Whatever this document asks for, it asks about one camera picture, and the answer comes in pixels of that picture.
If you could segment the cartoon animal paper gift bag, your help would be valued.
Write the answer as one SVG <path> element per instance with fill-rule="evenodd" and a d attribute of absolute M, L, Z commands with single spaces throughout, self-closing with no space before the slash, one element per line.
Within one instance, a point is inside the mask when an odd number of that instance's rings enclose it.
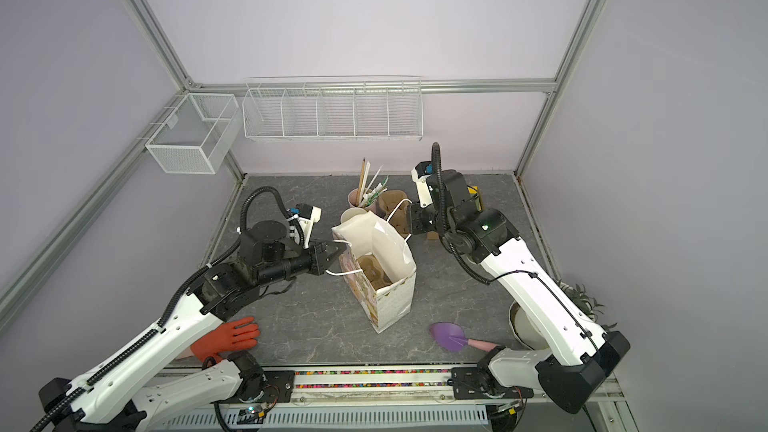
<path fill-rule="evenodd" d="M 381 334 L 412 308 L 417 265 L 407 240 L 389 221 L 359 213 L 332 228 L 343 278 L 373 329 Z"/>

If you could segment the brown pulp cup carrier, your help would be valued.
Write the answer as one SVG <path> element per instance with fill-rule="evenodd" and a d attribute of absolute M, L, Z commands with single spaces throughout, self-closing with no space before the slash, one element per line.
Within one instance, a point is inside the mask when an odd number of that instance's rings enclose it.
<path fill-rule="evenodd" d="M 393 284 L 393 281 L 374 255 L 368 254 L 360 257 L 358 265 L 374 290 L 380 290 Z"/>

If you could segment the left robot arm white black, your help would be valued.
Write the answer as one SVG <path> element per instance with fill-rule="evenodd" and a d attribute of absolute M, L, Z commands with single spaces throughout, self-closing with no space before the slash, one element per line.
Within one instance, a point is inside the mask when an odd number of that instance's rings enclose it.
<path fill-rule="evenodd" d="M 241 206 L 238 238 L 180 285 L 156 322 L 90 371 L 40 389 L 44 415 L 34 430 L 146 431 L 200 405 L 262 398 L 272 385 L 247 350 L 227 358 L 210 352 L 199 372 L 156 388 L 147 383 L 184 349 L 271 295 L 271 285 L 326 274 L 347 246 L 312 239 L 320 214 L 307 204 L 287 207 L 274 187 L 256 189 Z"/>

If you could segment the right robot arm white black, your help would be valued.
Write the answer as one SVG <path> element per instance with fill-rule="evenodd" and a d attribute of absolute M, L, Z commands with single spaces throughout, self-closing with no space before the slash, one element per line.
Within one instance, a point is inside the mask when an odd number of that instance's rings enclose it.
<path fill-rule="evenodd" d="M 478 209 L 464 176 L 443 167 L 438 143 L 412 180 L 418 202 L 406 209 L 411 233 L 437 233 L 469 277 L 501 285 L 547 344 L 528 351 L 493 347 L 477 364 L 486 391 L 541 391 L 561 410 L 580 412 L 627 355 L 629 340 L 579 309 L 501 211 Z"/>

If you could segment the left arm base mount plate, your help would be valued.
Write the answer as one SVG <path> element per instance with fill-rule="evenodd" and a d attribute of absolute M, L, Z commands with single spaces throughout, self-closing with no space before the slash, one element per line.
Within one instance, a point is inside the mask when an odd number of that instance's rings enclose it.
<path fill-rule="evenodd" d="M 261 374 L 245 378 L 235 394 L 225 399 L 225 403 L 288 403 L 294 390 L 296 374 L 294 370 L 267 370 Z"/>

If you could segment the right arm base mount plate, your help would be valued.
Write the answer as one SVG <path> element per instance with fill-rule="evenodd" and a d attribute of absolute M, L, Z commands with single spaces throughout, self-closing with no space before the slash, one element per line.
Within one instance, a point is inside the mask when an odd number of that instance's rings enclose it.
<path fill-rule="evenodd" d="M 448 384 L 452 388 L 454 398 L 458 400 L 530 399 L 534 397 L 534 391 L 531 388 L 502 386 L 488 372 L 476 366 L 451 368 Z"/>

